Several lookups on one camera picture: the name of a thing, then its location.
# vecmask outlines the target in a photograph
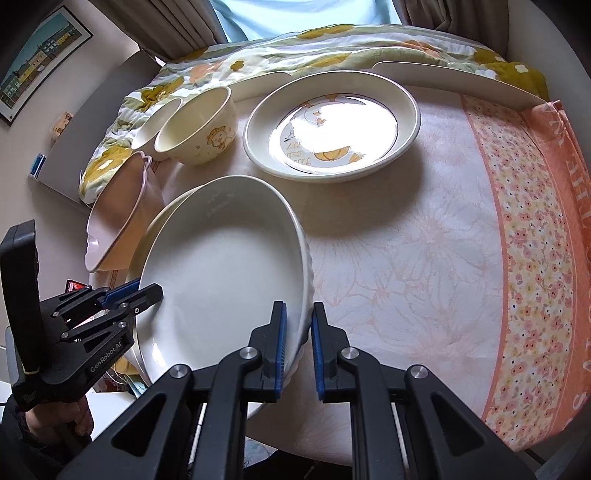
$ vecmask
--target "human hand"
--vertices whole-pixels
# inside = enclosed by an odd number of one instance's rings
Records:
[[[25,413],[29,432],[39,442],[46,445],[60,443],[53,427],[61,423],[76,423],[76,433],[80,436],[91,434],[95,427],[86,396],[73,403],[42,403]]]

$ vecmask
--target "white plate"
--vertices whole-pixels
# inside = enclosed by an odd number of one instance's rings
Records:
[[[308,182],[346,181],[385,167],[421,125],[413,97],[392,80],[339,70],[294,80],[251,113],[248,157],[267,173]]]
[[[158,283],[162,302],[137,317],[137,338],[153,382],[172,365],[218,363],[287,304],[287,380],[312,307],[311,258],[285,199],[253,177],[222,177],[183,201],[154,242],[140,287]],[[259,405],[249,406],[249,416]]]

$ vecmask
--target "pink bowl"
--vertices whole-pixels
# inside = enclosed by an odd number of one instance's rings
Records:
[[[89,272],[128,268],[142,235],[164,208],[151,162],[151,157],[135,152],[96,199],[86,227]]]

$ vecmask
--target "cartoon bear print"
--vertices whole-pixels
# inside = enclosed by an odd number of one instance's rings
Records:
[[[226,148],[227,140],[228,132],[226,132],[226,125],[214,128],[207,136],[207,144],[214,146],[218,150],[223,150]]]

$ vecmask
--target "metal screw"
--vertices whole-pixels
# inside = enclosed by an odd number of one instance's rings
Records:
[[[359,356],[359,350],[357,350],[354,346],[346,346],[340,351],[340,354],[343,355],[347,360],[352,360],[353,358],[357,358]]]
[[[240,350],[240,356],[244,360],[250,360],[251,358],[255,358],[258,355],[258,350],[253,346],[246,346],[242,350]]]
[[[410,374],[414,378],[425,378],[429,374],[429,370],[427,370],[427,367],[422,365],[413,365],[413,367],[410,369]]]
[[[173,365],[168,373],[172,378],[183,378],[189,373],[189,368],[183,364]]]

